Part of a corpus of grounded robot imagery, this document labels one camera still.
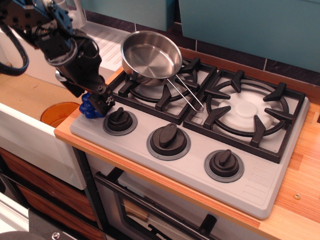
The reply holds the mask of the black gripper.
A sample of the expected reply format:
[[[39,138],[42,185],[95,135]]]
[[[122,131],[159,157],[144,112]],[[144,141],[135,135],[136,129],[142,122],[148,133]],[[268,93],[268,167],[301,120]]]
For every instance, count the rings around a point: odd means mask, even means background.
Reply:
[[[90,37],[77,37],[70,40],[71,51],[54,59],[55,78],[76,98],[85,91],[93,108],[105,117],[116,104],[114,96],[99,74],[102,62],[99,47]]]

